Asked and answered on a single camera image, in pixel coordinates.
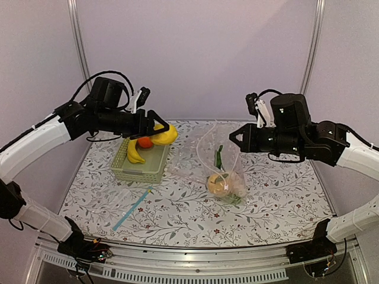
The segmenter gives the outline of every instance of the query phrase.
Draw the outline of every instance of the robotic arm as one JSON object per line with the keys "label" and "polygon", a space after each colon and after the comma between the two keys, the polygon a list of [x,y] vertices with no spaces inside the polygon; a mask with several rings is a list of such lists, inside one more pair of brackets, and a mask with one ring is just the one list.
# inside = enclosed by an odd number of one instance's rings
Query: robotic arm
{"label": "robotic arm", "polygon": [[[0,149],[0,218],[18,220],[30,227],[52,236],[58,243],[58,251],[83,262],[104,262],[111,256],[106,244],[86,241],[75,224],[68,217],[61,217],[21,194],[20,187],[13,181],[20,171],[51,149],[74,140],[89,132],[109,131],[123,138],[151,136],[169,130],[169,125],[154,111],[138,109],[146,102],[150,90],[142,87],[132,96],[132,110],[127,109],[129,93],[126,86],[116,80],[96,78],[91,93],[82,101],[73,98],[58,107],[44,121],[32,126],[12,142]],[[133,87],[127,80],[133,94]],[[122,92],[128,103],[118,106]],[[155,122],[163,128],[154,130]]]}
{"label": "robotic arm", "polygon": [[[268,92],[278,96],[271,99],[274,123],[260,97]],[[350,127],[322,121],[311,121],[306,99],[301,94],[282,94],[266,90],[247,95],[249,113],[257,117],[257,124],[248,123],[230,134],[232,142],[242,152],[268,152],[271,156],[294,154],[298,160],[276,160],[298,163],[305,159],[317,160],[331,166],[347,167],[379,180],[379,148],[368,143]],[[335,243],[379,222],[379,195],[369,203],[341,217],[318,223],[312,241],[287,247],[291,263],[327,256],[337,251]]]}

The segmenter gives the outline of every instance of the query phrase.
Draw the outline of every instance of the yellow fruit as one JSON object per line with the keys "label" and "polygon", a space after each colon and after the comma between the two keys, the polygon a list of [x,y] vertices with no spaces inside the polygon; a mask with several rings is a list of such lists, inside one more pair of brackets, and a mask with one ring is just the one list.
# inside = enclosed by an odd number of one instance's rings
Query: yellow fruit
{"label": "yellow fruit", "polygon": [[[161,128],[163,128],[162,124],[157,124],[156,126],[154,126],[154,130],[158,130]],[[170,125],[170,128],[168,131],[150,136],[150,140],[155,145],[164,146],[164,145],[170,145],[171,143],[173,143],[177,137],[178,137],[178,132],[176,131],[175,126]]]}
{"label": "yellow fruit", "polygon": [[136,164],[136,163],[144,164],[145,160],[137,152],[136,146],[137,146],[137,139],[129,141],[128,149],[127,149],[128,160],[132,164]]}

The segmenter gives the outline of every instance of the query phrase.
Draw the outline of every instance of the transparent plastic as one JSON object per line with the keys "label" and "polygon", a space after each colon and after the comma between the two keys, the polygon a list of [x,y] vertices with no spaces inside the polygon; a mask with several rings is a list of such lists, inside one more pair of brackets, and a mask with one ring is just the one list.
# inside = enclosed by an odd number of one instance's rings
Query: transparent plastic
{"label": "transparent plastic", "polygon": [[239,126],[227,122],[199,126],[168,164],[176,175],[205,184],[207,189],[230,204],[246,195],[240,150],[229,140]]}

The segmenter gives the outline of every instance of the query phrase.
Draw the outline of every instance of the floral pattern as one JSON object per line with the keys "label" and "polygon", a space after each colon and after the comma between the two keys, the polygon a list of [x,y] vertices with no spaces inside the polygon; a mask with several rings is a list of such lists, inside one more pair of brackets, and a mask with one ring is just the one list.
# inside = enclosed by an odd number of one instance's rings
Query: floral pattern
{"label": "floral pattern", "polygon": [[[193,129],[212,123],[171,121],[179,137],[170,146],[168,163]],[[248,194],[243,203],[229,205],[204,185],[169,172],[159,185],[117,180],[110,164],[121,142],[91,146],[60,210],[86,235],[159,246],[258,246],[307,239],[316,223],[332,214],[308,161],[286,164],[263,153],[242,153]],[[150,186],[151,193],[113,231]]]}

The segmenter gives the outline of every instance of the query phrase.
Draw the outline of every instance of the white wall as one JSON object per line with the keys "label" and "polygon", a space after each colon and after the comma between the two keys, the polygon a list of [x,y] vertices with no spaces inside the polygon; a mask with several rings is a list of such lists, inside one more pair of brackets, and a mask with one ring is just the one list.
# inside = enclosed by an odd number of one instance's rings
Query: white wall
{"label": "white wall", "polygon": [[[45,118],[83,81],[67,1],[7,0],[0,3],[0,145]],[[87,142],[59,147],[16,178],[21,189],[57,211]],[[0,283],[20,284],[29,267],[36,233],[0,220]]]}
{"label": "white wall", "polygon": [[249,118],[245,96],[297,91],[316,1],[78,1],[92,72],[123,71],[164,118]]}
{"label": "white wall", "polygon": [[[326,1],[321,40],[307,92],[312,120],[348,124],[379,144],[379,2]],[[379,183],[318,164],[339,214],[378,194]],[[379,279],[379,229],[357,235],[373,283]]]}

